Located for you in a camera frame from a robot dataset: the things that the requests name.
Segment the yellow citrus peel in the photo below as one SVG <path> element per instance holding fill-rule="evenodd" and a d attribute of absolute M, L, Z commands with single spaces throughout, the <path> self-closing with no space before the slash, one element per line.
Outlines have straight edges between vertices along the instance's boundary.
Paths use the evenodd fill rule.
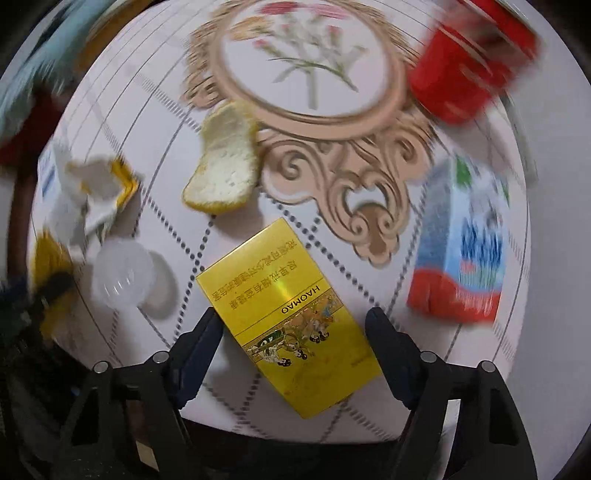
<path fill-rule="evenodd" d="M 240 101 L 228 101 L 211 111 L 201 125 L 201 157 L 182 191 L 183 203 L 218 215 L 242 208 L 262 168 L 256 146 L 256 118 Z"/>

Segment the white yellow wrapper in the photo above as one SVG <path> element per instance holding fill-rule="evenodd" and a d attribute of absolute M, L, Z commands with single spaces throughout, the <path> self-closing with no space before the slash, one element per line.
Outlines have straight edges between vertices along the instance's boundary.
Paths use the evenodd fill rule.
<path fill-rule="evenodd" d="M 57 140 L 40 157 L 38 180 L 34 223 L 69 250 L 82 250 L 93 235 L 104 239 L 139 187 L 122 157 L 79 162 Z"/>

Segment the small milk carton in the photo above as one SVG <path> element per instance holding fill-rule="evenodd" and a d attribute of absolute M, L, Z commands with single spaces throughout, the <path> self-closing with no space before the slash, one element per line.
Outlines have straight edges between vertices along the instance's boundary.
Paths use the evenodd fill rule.
<path fill-rule="evenodd" d="M 407 305 L 458 323 L 492 323 L 506 271 L 510 196 L 505 178 L 455 153 L 427 181 Z"/>

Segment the clear plastic cup lid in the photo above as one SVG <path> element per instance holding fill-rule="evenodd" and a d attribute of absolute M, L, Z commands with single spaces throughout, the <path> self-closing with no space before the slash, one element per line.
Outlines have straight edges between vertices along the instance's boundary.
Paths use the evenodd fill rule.
<path fill-rule="evenodd" d="M 91 298 L 111 310 L 139 309 L 156 320 L 172 313 L 178 286 L 164 258 L 132 239 L 103 243 L 91 274 Z"/>

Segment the light blue blanket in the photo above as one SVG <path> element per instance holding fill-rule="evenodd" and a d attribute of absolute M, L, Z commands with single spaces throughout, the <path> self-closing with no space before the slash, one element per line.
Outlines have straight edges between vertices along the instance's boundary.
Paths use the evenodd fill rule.
<path fill-rule="evenodd" d="M 22 128 L 34 105 L 34 90 L 61 95 L 73 78 L 77 56 L 110 1 L 72 1 L 52 19 L 10 83 L 1 88 L 1 141 Z"/>

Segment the yellow cigarette box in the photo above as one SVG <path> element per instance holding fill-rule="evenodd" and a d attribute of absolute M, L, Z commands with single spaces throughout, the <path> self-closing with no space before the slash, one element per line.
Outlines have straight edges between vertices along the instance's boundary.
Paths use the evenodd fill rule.
<path fill-rule="evenodd" d="M 381 372 L 362 328 L 283 219 L 197 282 L 249 360 L 301 418 L 322 413 Z"/>

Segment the red cola can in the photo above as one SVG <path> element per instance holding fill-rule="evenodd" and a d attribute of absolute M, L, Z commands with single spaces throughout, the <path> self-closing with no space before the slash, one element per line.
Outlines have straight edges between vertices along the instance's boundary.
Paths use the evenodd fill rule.
<path fill-rule="evenodd" d="M 416 100 L 440 121 L 460 125 L 537 60 L 542 42 L 505 1 L 453 1 L 409 73 Z"/>

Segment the floral patterned tablecloth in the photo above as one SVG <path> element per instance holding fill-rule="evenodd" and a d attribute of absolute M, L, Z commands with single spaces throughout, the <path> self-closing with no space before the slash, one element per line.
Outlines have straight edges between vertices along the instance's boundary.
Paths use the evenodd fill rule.
<path fill-rule="evenodd" d="M 435 27 L 428 1 L 168 1 L 103 48 L 54 137 L 73 158 L 122 155 L 139 191 L 113 227 L 154 255 L 149 301 L 114 311 L 94 299 L 91 240 L 55 342 L 85 366 L 144 361 L 191 330 L 208 301 L 199 273 L 276 220 L 294 230 L 358 320 L 381 307 L 419 347 L 455 364 L 514 363 L 530 263 L 521 156 L 501 102 L 445 131 L 405 88 Z M 242 98 L 262 128 L 262 183 L 245 208 L 211 217 L 181 193 L 211 108 Z M 464 151 L 507 176 L 506 276 L 496 319 L 459 325 L 407 306 L 429 168 Z"/>

